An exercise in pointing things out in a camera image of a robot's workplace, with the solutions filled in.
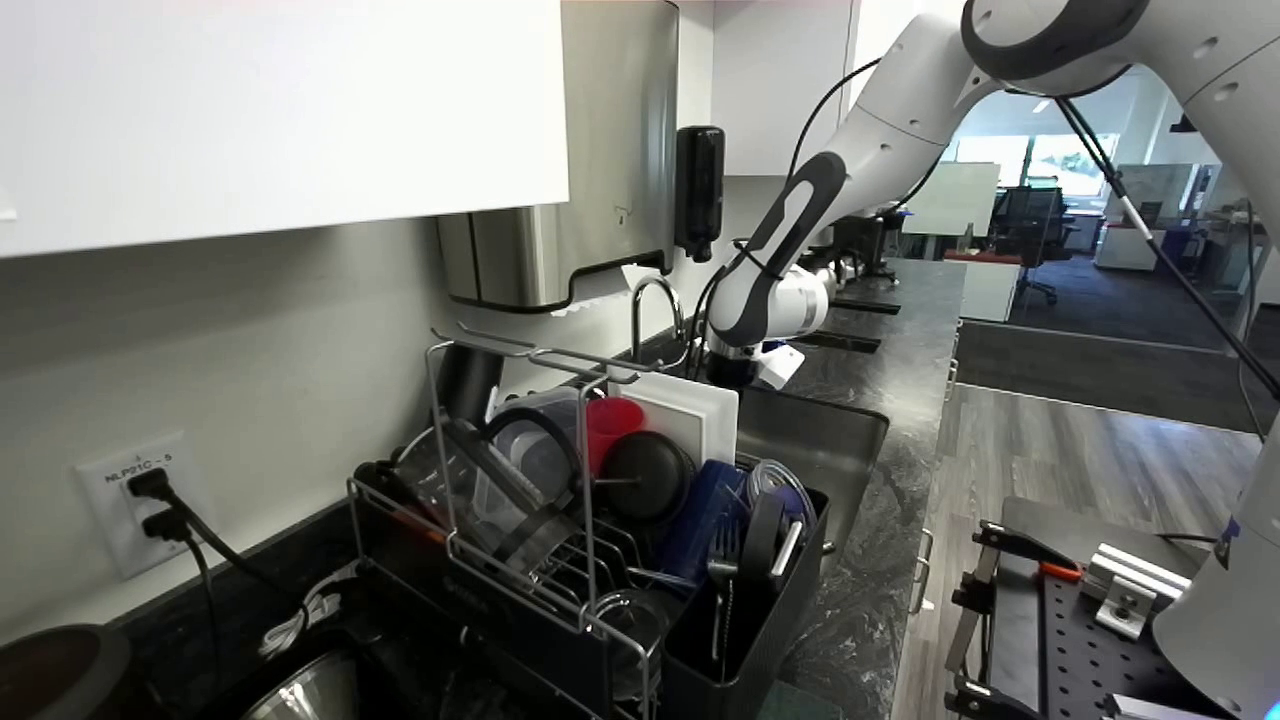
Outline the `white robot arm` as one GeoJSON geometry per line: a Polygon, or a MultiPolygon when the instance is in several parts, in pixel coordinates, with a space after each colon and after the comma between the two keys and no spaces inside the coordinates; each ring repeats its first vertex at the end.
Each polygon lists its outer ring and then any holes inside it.
{"type": "MultiPolygon", "coordinates": [[[[782,173],[782,190],[723,266],[708,324],[729,349],[822,324],[827,291],[796,266],[815,231],[921,191],[963,117],[993,92],[1041,95],[1076,139],[1079,101],[1146,68],[1182,122],[1280,224],[1280,0],[963,0],[915,15],[869,66],[853,111],[782,173]]],[[[1163,661],[1236,720],[1280,712],[1280,436],[1258,449],[1218,553],[1151,616],[1163,661]]]]}

